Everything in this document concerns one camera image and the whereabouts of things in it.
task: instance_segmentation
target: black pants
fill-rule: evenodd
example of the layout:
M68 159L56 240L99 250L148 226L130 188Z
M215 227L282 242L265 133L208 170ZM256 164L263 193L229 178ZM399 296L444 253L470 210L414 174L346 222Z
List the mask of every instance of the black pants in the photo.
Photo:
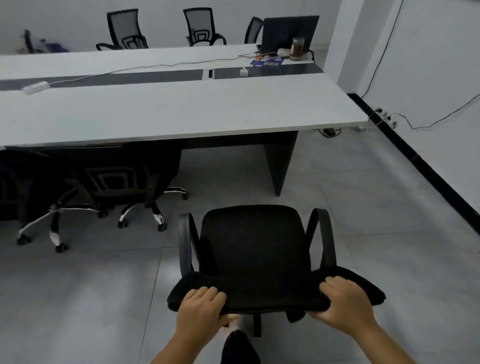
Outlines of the black pants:
M233 331L225 341L220 364L260 364L260 358L243 331Z

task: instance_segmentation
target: gray tile floor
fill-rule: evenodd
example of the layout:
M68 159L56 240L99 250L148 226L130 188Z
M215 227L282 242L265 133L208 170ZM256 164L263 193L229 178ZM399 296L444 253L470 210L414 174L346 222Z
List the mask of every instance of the gray tile floor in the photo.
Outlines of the gray tile floor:
M377 317L419 363L480 361L480 238L378 130L301 132L280 197L259 146L185 151L172 185L191 198L158 199L166 232L140 206L124 230L121 207L106 219L69 212L64 255L48 221L23 247L18 224L0 222L0 363L148 364L174 331L166 298L180 278L178 215L192 212L200 226L210 209L257 203L292 206L305 225L326 208L339 264L386 292ZM321 251L316 236L312 267ZM252 342L263 363L367 363L350 338L309 318L264 315L264 336ZM222 343L219 335L197 363L219 363Z

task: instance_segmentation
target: white desk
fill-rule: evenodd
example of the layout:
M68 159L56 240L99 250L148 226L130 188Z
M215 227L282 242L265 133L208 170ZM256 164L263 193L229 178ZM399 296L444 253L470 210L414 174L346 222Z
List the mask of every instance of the white desk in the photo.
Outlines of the white desk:
M0 80L79 76L252 53L255 45L0 57ZM250 59L156 67L157 72L249 66ZM0 146L78 144L297 131L366 123L325 74L0 92Z

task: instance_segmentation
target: chair seat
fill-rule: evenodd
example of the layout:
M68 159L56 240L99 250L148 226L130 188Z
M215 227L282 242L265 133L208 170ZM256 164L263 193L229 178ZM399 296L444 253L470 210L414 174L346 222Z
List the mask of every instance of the chair seat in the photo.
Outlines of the chair seat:
M310 272L309 245L295 209L233 206L208 212L197 247L199 270L210 275L265 276Z
M190 272L183 277L167 298L168 307L178 311L189 290L217 287L227 294L222 313L255 314L278 311L326 311L330 300L318 286L326 277L341 276L357 283L367 293L372 305L385 300L385 294L358 274L342 267L282 277L225 277Z

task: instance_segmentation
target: desk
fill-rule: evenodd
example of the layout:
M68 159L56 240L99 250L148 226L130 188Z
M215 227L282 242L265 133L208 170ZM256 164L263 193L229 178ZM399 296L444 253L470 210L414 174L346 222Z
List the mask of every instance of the desk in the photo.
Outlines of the desk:
M159 66L58 84L30 96L20 90L39 80L231 59L255 51L255 45L246 44L2 56L0 146L158 139L183 139L185 147L265 144L279 195L298 130L368 121L310 59L271 68L250 67L247 58ZM239 77L242 66L252 77ZM208 78L209 70L214 79Z

